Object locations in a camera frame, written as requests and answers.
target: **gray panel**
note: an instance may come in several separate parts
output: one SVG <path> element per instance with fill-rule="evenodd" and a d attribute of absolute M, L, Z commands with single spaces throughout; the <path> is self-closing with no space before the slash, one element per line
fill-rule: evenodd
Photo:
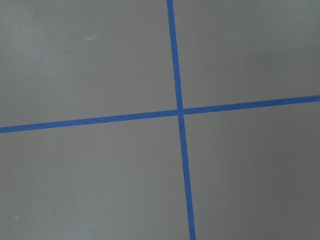
<path fill-rule="evenodd" d="M 0 134 L 1 240 L 183 240 L 176 117 Z"/>
<path fill-rule="evenodd" d="M 176 108 L 165 1 L 2 0 L 0 30 L 0 126 Z"/>
<path fill-rule="evenodd" d="M 174 3 L 185 107 L 320 93 L 320 1 Z"/>
<path fill-rule="evenodd" d="M 320 239 L 320 103 L 186 117 L 198 240 Z"/>

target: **blue line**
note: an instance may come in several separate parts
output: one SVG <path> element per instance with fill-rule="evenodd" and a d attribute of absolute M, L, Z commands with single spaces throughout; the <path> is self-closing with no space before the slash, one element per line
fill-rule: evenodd
<path fill-rule="evenodd" d="M 266 100 L 266 101 L 243 102 L 243 103 L 234 103 L 234 104 L 226 104 L 226 105 L 216 105 L 216 106 L 193 107 L 193 108 L 184 109 L 183 113 L 185 115 L 203 114 L 203 113 L 214 113 L 214 112 L 221 112 L 221 111 L 254 109 L 254 108 L 281 106 L 281 105 L 312 103 L 312 102 L 320 102 L 320 95 L 283 98 L 283 99 Z"/>
<path fill-rule="evenodd" d="M 196 240 L 194 208 L 193 208 L 193 202 L 192 202 L 192 191 L 191 191 L 189 160 L 188 160 L 188 147 L 187 147 L 182 87 L 181 87 L 181 79 L 180 79 L 179 56 L 178 56 L 178 45 L 177 45 L 173 0 L 167 0 L 166 5 L 167 5 L 167 11 L 168 11 L 168 20 L 169 20 L 175 97 L 176 97 L 176 107 L 177 107 L 177 113 L 178 113 L 180 146 L 181 146 L 181 155 L 182 155 L 185 201 L 186 201 L 186 211 L 187 211 L 188 225 L 189 225 L 189 237 L 190 237 L 190 240 Z"/>
<path fill-rule="evenodd" d="M 67 120 L 67 121 L 53 121 L 53 122 L 35 123 L 35 124 L 18 125 L 18 126 L 5 126 L 5 127 L 0 127 L 0 134 L 39 130 L 39 129 L 52 129 L 52 128 L 89 125 L 89 124 L 112 123 L 112 122 L 130 121 L 130 120 L 138 120 L 138 119 L 153 119 L 153 118 L 162 118 L 162 117 L 170 117 L 170 116 L 177 116 L 177 115 L 178 115 L 177 110 L 166 110 L 166 111 L 153 111 L 153 112 L 134 113 L 134 114 L 117 115 L 117 116 L 102 116 L 102 117 Z"/>

